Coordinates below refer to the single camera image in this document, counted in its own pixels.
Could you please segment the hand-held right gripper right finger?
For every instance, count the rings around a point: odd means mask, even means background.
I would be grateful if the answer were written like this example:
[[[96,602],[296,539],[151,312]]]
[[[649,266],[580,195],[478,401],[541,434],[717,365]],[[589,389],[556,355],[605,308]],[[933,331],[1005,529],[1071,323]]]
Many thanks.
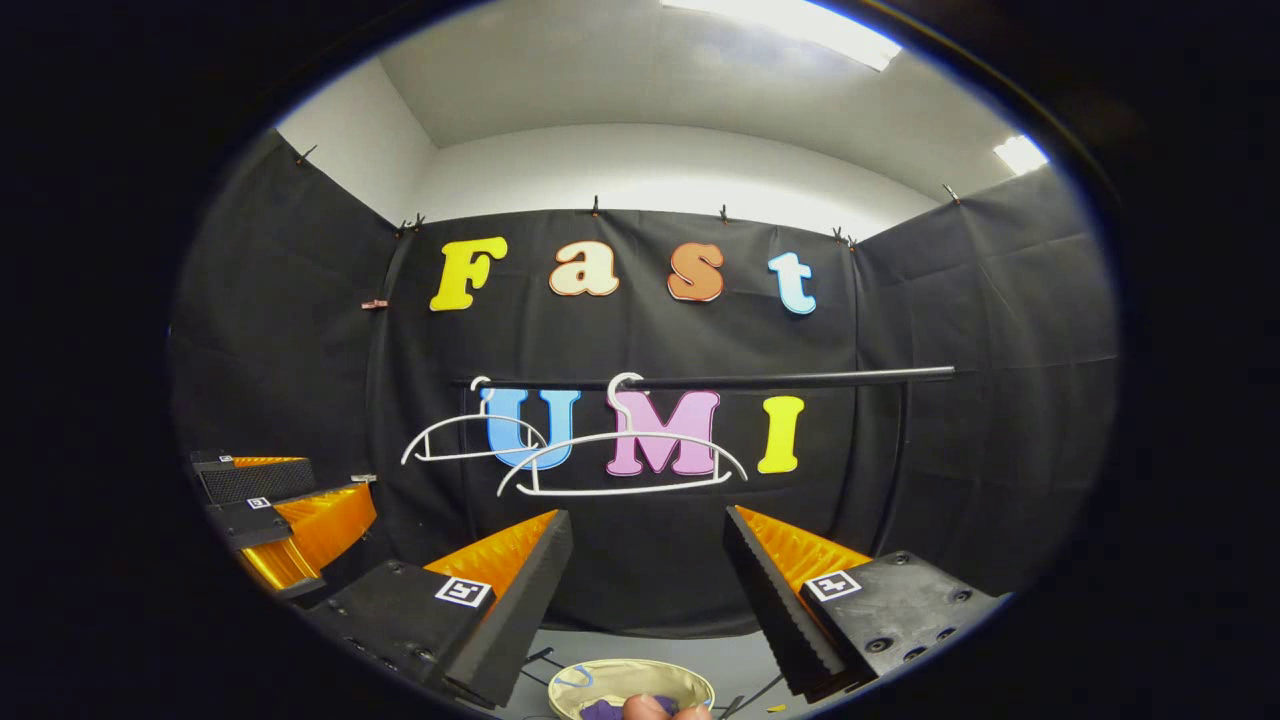
[[[723,546],[787,688],[808,701],[895,676],[1004,606],[914,552],[872,559],[739,505]]]

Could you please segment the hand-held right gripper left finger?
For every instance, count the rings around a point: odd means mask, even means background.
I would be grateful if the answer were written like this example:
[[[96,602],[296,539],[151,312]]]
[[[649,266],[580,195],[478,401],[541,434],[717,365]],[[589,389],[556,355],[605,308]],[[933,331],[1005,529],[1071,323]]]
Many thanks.
[[[426,566],[387,560],[303,616],[411,685],[493,710],[509,702],[572,551],[557,509]]]

